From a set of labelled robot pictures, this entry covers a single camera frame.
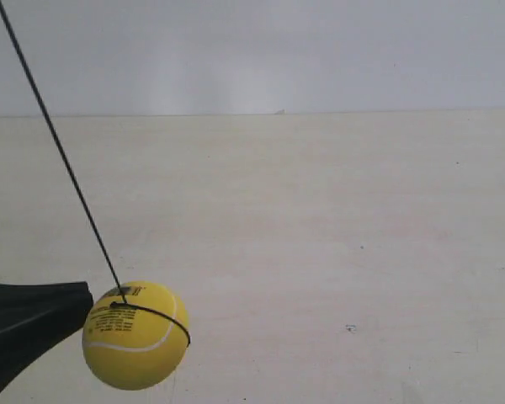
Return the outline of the yellow tennis ball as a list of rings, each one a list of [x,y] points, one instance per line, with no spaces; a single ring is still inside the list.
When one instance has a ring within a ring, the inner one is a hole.
[[[165,380],[189,345],[189,314],[167,286],[131,281],[102,295],[82,330],[82,352],[93,375],[122,391]]]

